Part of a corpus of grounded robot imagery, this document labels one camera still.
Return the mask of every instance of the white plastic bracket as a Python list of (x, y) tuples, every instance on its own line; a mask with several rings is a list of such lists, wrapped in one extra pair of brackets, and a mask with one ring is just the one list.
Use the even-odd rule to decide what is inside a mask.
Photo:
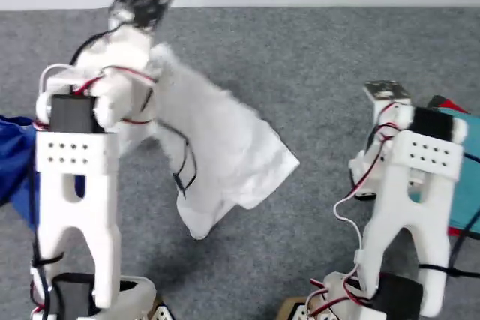
[[(383, 253), (402, 228), (412, 233), (421, 263), (447, 266), (449, 258), (446, 229), (460, 176), (462, 146), (405, 130), (393, 139), (391, 149), (373, 216), (364, 230), (364, 248), (355, 258), (358, 277), (369, 298), (377, 290)], [(420, 203), (408, 195), (411, 169), (425, 173)], [(424, 286), (421, 314), (436, 316), (443, 302), (446, 274), (421, 270), (418, 281)]]
[[(116, 134), (38, 132), (37, 170), (40, 177), (38, 241), (43, 259), (65, 251), (68, 230), (85, 236), (95, 264), (94, 299), (110, 307), (119, 294), (120, 232), (116, 223), (119, 152)], [(85, 176), (85, 196), (75, 192), (75, 175)], [(44, 265), (47, 281), (59, 273), (59, 263)], [(34, 282), (44, 296), (36, 271)]]

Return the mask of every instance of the cable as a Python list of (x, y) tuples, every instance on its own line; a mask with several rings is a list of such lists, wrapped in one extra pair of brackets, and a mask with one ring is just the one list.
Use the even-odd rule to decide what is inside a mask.
[(102, 31), (101, 33), (98, 33), (98, 34), (95, 34), (95, 35), (92, 35), (89, 39), (85, 40), (85, 42), (83, 42), (82, 45), (80, 45), (78, 47), (78, 49), (75, 51), (75, 53), (73, 54), (72, 56), (72, 59), (70, 60), (70, 65), (75, 65), (77, 63), (77, 60), (78, 58), (80, 57), (80, 54), (82, 54), (82, 51), (85, 50), (85, 48), (89, 45), (91, 45), (92, 43), (94, 43), (95, 41), (101, 39), (102, 37), (104, 37), (105, 35), (108, 35), (108, 34), (112, 34), (112, 33), (115, 33), (117, 30), (119, 30), (123, 25), (128, 25), (128, 24), (131, 24), (131, 22), (121, 22), (120, 24), (118, 24), (118, 26), (116, 26), (115, 28), (113, 29), (110, 29), (110, 30), (107, 30), (107, 31)]
[[(480, 163), (480, 158), (476, 157), (475, 155), (471, 155), (468, 153), (463, 153), (466, 159), (473, 160), (477, 163)], [(457, 240), (455, 241), (451, 252), (450, 258), (448, 259), (448, 267), (444, 268), (438, 265), (432, 264), (420, 264), (418, 267), (421, 269), (426, 270), (436, 270), (442, 271), (447, 273), (450, 277), (469, 277), (474, 279), (480, 279), (480, 273), (472, 272), (472, 271), (462, 271), (455, 267), (455, 262), (457, 262), (458, 255), (460, 254), (461, 247), (464, 245), (465, 239), (469, 236), (472, 227), (479, 221), (480, 219), (480, 208), (473, 214), (470, 221), (467, 223), (464, 229), (461, 230), (460, 234), (458, 235)]]
[(333, 307), (334, 305), (336, 305), (336, 304), (338, 304), (338, 303), (341, 303), (342, 301), (345, 301), (345, 300), (349, 300), (349, 298), (348, 298), (347, 296), (343, 296), (342, 298), (338, 298), (338, 299), (329, 301), (327, 304), (322, 305), (322, 306), (319, 307), (318, 309), (315, 309), (314, 311), (312, 311), (312, 312), (309, 314), (309, 316), (315, 317), (315, 316), (317, 316), (318, 314), (323, 313), (323, 312), (324, 312), (325, 310), (327, 310), (328, 308)]
[(40, 75), (40, 79), (38, 81), (38, 94), (42, 94), (46, 87), (47, 87), (47, 74), (52, 70), (52, 69), (72, 69), (73, 66), (70, 65), (70, 64), (52, 64), (52, 65), (49, 65), (48, 67), (45, 68), (44, 71), (42, 71), (42, 74)]
[[(323, 301), (325, 301), (325, 302), (327, 301), (327, 298), (325, 297), (325, 294), (322, 294), (322, 298), (323, 298)], [(332, 309), (331, 307), (329, 307), (328, 309), (331, 311), (331, 313), (333, 314), (333, 316), (334, 316), (336, 319), (339, 319), (338, 315), (335, 314), (335, 311), (333, 311), (333, 309)]]
[(343, 204), (344, 202), (347, 202), (348, 200), (350, 200), (352, 197), (354, 197), (354, 195), (356, 194), (357, 191), (360, 190), (360, 188), (363, 187), (363, 185), (365, 184), (365, 182), (367, 181), (368, 177), (370, 176), (372, 170), (374, 169), (375, 167), (375, 164), (377, 164), (377, 161), (378, 159), (380, 158), (380, 154), (382, 153), (382, 149), (383, 149), (383, 144), (385, 144), (385, 141), (388, 140), (389, 138), (386, 138), (384, 139), (381, 144), (380, 144), (380, 148), (379, 148), (379, 151), (378, 153), (376, 154), (375, 158), (373, 159), (372, 161), (372, 164), (370, 165), (370, 167), (368, 168), (368, 170), (363, 174), (363, 176), (360, 178), (360, 180), (358, 181), (357, 184), (355, 184), (355, 186), (351, 189), (351, 191), (340, 201), (338, 201), (334, 207), (333, 207), (333, 213), (335, 215), (335, 217), (337, 219), (339, 219), (340, 221), (345, 221), (347, 223), (349, 223), (350, 225), (353, 226), (353, 228), (355, 229), (355, 232), (357, 233), (357, 236), (358, 236), (358, 248), (361, 249), (362, 248), (362, 233), (360, 232), (360, 228), (359, 226), (356, 224), (356, 222), (354, 222), (353, 220), (349, 219), (348, 217), (342, 217), (341, 215), (339, 215), (338, 213), (338, 206)]
[(463, 155), (465, 156), (466, 159), (473, 160), (473, 161), (475, 161), (476, 163), (479, 163), (479, 164), (480, 164), (480, 157), (476, 157), (475, 155), (468, 154), (468, 153), (463, 153)]
[[(195, 179), (197, 179), (197, 177), (196, 177), (197, 176), (197, 158), (195, 157), (195, 152), (194, 152), (194, 150), (193, 150), (193, 148), (190, 144), (189, 138), (185, 134), (183, 134), (180, 130), (174, 128), (172, 125), (170, 125), (170, 124), (168, 124), (168, 123), (166, 123), (166, 122), (164, 122), (160, 119), (156, 119), (156, 122), (161, 127), (164, 127), (165, 129), (167, 129), (168, 131), (171, 131), (175, 135), (180, 136), (185, 141), (183, 161), (181, 162), (180, 169), (177, 172), (173, 173), (173, 180), (175, 180), (175, 182), (177, 184), (177, 187), (180, 189), (180, 191), (183, 192), (183, 195), (185, 196), (185, 192), (187, 191), (187, 189), (194, 183)], [(180, 173), (182, 172), (183, 168), (185, 167), (185, 163), (187, 162), (187, 156), (188, 156), (187, 150), (188, 149), (190, 149), (190, 154), (192, 156), (193, 176), (189, 180), (187, 185), (184, 186), (183, 183), (182, 183), (182, 180), (180, 179)]]
[(312, 285), (315, 285), (315, 286), (318, 286), (319, 288), (321, 289), (326, 289), (326, 285), (324, 283), (321, 283), (320, 281), (314, 279), (314, 278), (311, 278), (310, 279), (310, 284)]
[(156, 79), (152, 78), (151, 76), (149, 76), (145, 73), (142, 73), (141, 71), (132, 69), (131, 67), (122, 67), (122, 66), (119, 66), (119, 65), (108, 65), (106, 67), (103, 67), (101, 69), (101, 71), (103, 72), (103, 71), (108, 70), (108, 69), (120, 70), (120, 71), (124, 71), (124, 72), (127, 72), (127, 73), (132, 73), (133, 75), (137, 75), (137, 76), (139, 76), (139, 78), (134, 78), (134, 79), (142, 82), (143, 84), (145, 84), (149, 88), (154, 88), (155, 85), (157, 84)]
[(35, 307), (30, 313), (30, 320), (33, 319), (34, 314), (39, 313), (40, 311), (42, 311), (42, 309), (43, 309), (42, 307)]
[(83, 92), (95, 84), (98, 80), (102, 79), (104, 75), (96, 76), (93, 79), (88, 80), (82, 86), (80, 86), (76, 91), (73, 92), (74, 95), (83, 95)]
[(310, 293), (310, 295), (308, 295), (307, 300), (305, 300), (305, 309), (307, 310), (307, 314), (309, 316), (311, 316), (311, 314), (310, 314), (310, 310), (308, 309), (308, 307), (310, 306), (310, 302), (312, 301), (312, 299), (315, 298), (318, 295), (323, 295), (327, 292), (329, 292), (328, 289), (320, 289), (320, 290), (315, 290), (314, 292)]
[(465, 228), (462, 229), (460, 235), (458, 235), (458, 238), (455, 241), (454, 246), (451, 249), (450, 259), (448, 261), (448, 267), (450, 269), (455, 269), (455, 262), (457, 261), (458, 254), (460, 253), (461, 247), (464, 245), (465, 239), (467, 238), (467, 235), (470, 233), (470, 230), (472, 230), (472, 227), (476, 224), (477, 221), (479, 221), (479, 219), (480, 219), (480, 208), (477, 210), (477, 212), (473, 214), (472, 218), (470, 219), (468, 224), (465, 226)]
[(45, 271), (42, 264), (35, 264), (40, 259), (40, 244), (38, 243), (38, 221), (37, 221), (37, 211), (35, 206), (35, 144), (31, 147), (30, 159), (28, 160), (28, 209), (30, 216), (30, 223), (34, 225), (34, 240), (33, 240), (33, 259), (31, 266), (37, 270), (38, 276), (40, 277), (40, 282), (43, 289), (43, 304), (41, 309), (43, 310), (42, 320), (47, 320), (50, 312), (50, 291), (47, 283), (47, 278), (45, 277)]

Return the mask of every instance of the white towel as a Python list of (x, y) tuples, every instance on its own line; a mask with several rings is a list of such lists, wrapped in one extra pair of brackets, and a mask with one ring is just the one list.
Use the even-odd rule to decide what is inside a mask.
[(150, 127), (185, 187), (177, 207), (196, 239), (204, 238), (235, 205), (251, 209), (280, 186), (299, 161), (266, 121), (201, 74), (182, 64), (164, 44), (151, 51), (161, 67), (156, 116), (190, 141), (158, 125)]

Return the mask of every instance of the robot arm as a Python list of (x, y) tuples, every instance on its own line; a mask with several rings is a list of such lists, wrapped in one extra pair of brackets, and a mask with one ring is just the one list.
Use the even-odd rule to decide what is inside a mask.
[[(44, 303), (32, 313), (35, 320), (170, 319), (155, 303), (150, 280), (121, 276), (116, 223), (119, 133), (130, 132), (126, 137), (138, 142), (148, 133), (160, 70), (147, 74), (146, 67), (153, 31), (170, 1), (115, 0), (111, 30), (86, 42), (65, 70), (40, 81), (39, 259), (31, 272)], [(85, 177), (82, 198), (75, 192), (78, 175)], [(95, 274), (60, 274), (70, 228), (84, 234)]]
[[(447, 274), (432, 268), (448, 266), (447, 228), (467, 124), (415, 108), (396, 82), (371, 82), (365, 90), (374, 105), (373, 130), (349, 169), (352, 182), (361, 184), (353, 193), (376, 199), (373, 216), (353, 271), (313, 280), (320, 290), (292, 319), (410, 320), (434, 317), (443, 304)], [(420, 193), (420, 202), (411, 193)], [(383, 254), (402, 228), (412, 233), (420, 263), (433, 265), (422, 268), (417, 281), (380, 273)]]

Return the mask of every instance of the red wire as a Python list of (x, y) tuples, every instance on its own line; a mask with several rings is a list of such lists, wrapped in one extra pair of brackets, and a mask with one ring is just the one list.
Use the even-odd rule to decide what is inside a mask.
[(98, 80), (102, 79), (103, 77), (104, 77), (103, 75), (100, 75), (100, 76), (97, 76), (93, 79), (90, 79), (88, 82), (85, 82), (82, 86), (80, 86), (73, 94), (82, 95), (85, 90), (90, 88), (92, 86), (92, 84), (94, 84)]
[(324, 283), (321, 283), (320, 281), (316, 280), (316, 279), (310, 279), (310, 284), (312, 285), (315, 285), (315, 286), (318, 286), (319, 288), (321, 289), (326, 289), (326, 286)]
[(126, 119), (126, 118), (122, 119), (122, 121), (124, 123), (134, 124), (134, 125), (144, 125), (144, 124), (148, 124), (148, 123), (152, 122), (152, 120), (136, 121), (136, 120)]
[(345, 300), (349, 300), (349, 298), (347, 296), (344, 296), (342, 298), (338, 298), (338, 299), (335, 299), (335, 300), (332, 300), (330, 302), (328, 302), (327, 304), (324, 304), (322, 305), (321, 307), (319, 307), (318, 309), (312, 311), (310, 313), (310, 316), (312, 317), (315, 317), (317, 316), (318, 314), (320, 313), (323, 313), (325, 310), (327, 310), (329, 307), (333, 307), (334, 305), (338, 304), (338, 303), (341, 303), (342, 301), (345, 301)]
[(121, 70), (121, 71), (126, 71), (128, 73), (132, 73), (132, 74), (135, 74), (135, 75), (138, 75), (138, 76), (141, 76), (145, 79), (148, 79), (150, 80), (151, 82), (156, 82), (155, 79), (153, 79), (151, 76), (148, 76), (144, 73), (142, 73), (141, 71), (138, 71), (138, 70), (134, 70), (134, 69), (130, 69), (129, 67), (121, 67), (119, 65), (110, 65), (108, 67), (105, 67), (105, 69), (116, 69), (116, 70)]

